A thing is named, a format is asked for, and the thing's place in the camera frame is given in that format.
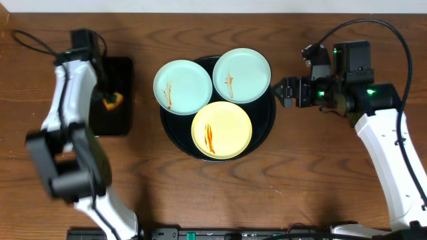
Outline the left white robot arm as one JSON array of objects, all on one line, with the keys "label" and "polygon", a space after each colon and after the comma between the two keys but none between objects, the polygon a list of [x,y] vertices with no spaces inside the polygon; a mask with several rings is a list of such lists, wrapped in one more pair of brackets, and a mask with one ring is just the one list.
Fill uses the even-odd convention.
[{"label": "left white robot arm", "polygon": [[109,87],[101,37],[89,29],[71,32],[71,49],[56,53],[56,86],[40,131],[28,133],[26,149],[46,192],[88,217],[106,239],[139,239],[137,215],[112,187],[111,165],[89,126],[92,99],[119,102]]}]

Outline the yellow plate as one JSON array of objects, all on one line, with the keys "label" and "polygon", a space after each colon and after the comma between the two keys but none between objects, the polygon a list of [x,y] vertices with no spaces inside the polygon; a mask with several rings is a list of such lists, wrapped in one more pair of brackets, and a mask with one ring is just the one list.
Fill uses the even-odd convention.
[{"label": "yellow plate", "polygon": [[238,156],[252,139],[248,114],[238,105],[216,101],[203,107],[193,118],[191,138],[205,156],[226,160]]}]

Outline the mint green plate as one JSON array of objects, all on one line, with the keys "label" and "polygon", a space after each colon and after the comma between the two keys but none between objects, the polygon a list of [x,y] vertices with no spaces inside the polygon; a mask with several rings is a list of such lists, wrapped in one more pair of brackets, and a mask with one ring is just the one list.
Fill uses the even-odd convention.
[{"label": "mint green plate", "polygon": [[232,103],[260,98],[270,86],[272,72],[267,59],[248,48],[224,53],[213,68],[212,81],[218,94]]},{"label": "mint green plate", "polygon": [[209,103],[213,86],[211,77],[201,65],[175,60],[156,73],[153,92],[164,110],[175,115],[191,115]]}]

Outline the yellow green scrub sponge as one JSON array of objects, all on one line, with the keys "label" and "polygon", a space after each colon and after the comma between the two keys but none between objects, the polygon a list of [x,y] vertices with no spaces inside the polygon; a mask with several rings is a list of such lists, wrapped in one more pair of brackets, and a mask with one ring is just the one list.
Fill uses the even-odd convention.
[{"label": "yellow green scrub sponge", "polygon": [[112,95],[104,97],[102,101],[107,111],[113,111],[123,103],[123,95],[115,92]]}]

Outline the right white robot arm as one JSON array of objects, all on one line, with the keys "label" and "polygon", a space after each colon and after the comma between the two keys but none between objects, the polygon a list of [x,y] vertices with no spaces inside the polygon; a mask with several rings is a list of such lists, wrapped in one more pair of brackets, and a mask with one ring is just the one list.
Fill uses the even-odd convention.
[{"label": "right white robot arm", "polygon": [[390,83],[376,84],[367,41],[334,45],[333,58],[320,45],[303,51],[308,76],[285,77],[274,85],[283,107],[331,109],[345,117],[367,149],[382,186],[390,231],[343,223],[330,233],[369,239],[425,239],[426,173],[410,138],[400,98]]}]

